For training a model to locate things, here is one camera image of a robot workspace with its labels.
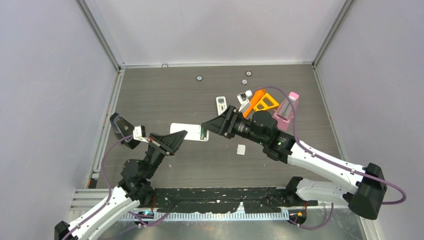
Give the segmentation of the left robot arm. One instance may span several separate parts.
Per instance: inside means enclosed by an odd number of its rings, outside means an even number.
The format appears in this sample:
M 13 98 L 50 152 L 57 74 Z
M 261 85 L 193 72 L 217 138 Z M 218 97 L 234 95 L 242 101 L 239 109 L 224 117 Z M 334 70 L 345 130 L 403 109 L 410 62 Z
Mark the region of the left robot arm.
M 167 156 L 173 156 L 182 145 L 188 132 L 180 130 L 160 135 L 151 133 L 142 137 L 135 128 L 129 136 L 118 140 L 145 142 L 148 148 L 142 160 L 130 159 L 123 165 L 122 180 L 115 187 L 108 186 L 108 194 L 82 216 L 54 227 L 55 240 L 97 240 L 120 217 L 136 207 L 149 207 L 156 195 L 150 179 Z

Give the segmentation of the white grey remote control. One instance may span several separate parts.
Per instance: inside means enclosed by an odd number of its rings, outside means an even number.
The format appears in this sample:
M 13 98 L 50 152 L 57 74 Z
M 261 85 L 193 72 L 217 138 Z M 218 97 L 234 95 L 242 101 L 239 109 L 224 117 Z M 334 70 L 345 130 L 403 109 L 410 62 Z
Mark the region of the white grey remote control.
M 206 130 L 201 125 L 198 124 L 186 124 L 186 123 L 172 123 L 170 125 L 170 133 L 176 133 L 179 131 L 187 131 L 187 135 L 184 137 L 184 140 L 188 141 L 198 141 L 198 142 L 207 142 L 209 140 L 209 131 L 207 131 L 206 139 L 201 139 L 201 129 Z

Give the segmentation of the white battery cover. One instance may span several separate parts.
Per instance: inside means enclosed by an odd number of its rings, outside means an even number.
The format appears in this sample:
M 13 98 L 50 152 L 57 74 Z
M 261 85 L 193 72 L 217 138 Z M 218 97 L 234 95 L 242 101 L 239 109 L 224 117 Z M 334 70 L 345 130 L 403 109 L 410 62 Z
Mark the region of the white battery cover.
M 236 154 L 244 156 L 246 153 L 246 146 L 244 144 L 238 144 L 236 148 Z

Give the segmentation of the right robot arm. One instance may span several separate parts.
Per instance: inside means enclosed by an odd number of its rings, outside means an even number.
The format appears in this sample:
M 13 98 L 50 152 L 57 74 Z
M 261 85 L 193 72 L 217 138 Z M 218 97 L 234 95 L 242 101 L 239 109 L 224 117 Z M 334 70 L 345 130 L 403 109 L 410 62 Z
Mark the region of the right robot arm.
M 354 164 L 316 150 L 277 127 L 277 120 L 267 111 L 255 112 L 246 119 L 234 106 L 205 121 L 201 127 L 231 139 L 235 136 L 262 146 L 274 161 L 298 166 L 327 179 L 326 182 L 293 177 L 286 186 L 285 198 L 291 205 L 302 201 L 323 201 L 346 206 L 365 219 L 376 220 L 387 184 L 380 166 Z

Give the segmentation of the white beige remote control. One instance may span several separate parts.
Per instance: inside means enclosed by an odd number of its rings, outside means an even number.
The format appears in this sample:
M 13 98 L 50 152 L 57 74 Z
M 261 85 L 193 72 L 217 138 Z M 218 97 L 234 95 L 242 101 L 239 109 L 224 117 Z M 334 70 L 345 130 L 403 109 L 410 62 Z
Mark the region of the white beige remote control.
M 217 114 L 221 115 L 227 108 L 227 101 L 225 96 L 218 96 L 216 97 L 216 107 L 217 107 Z

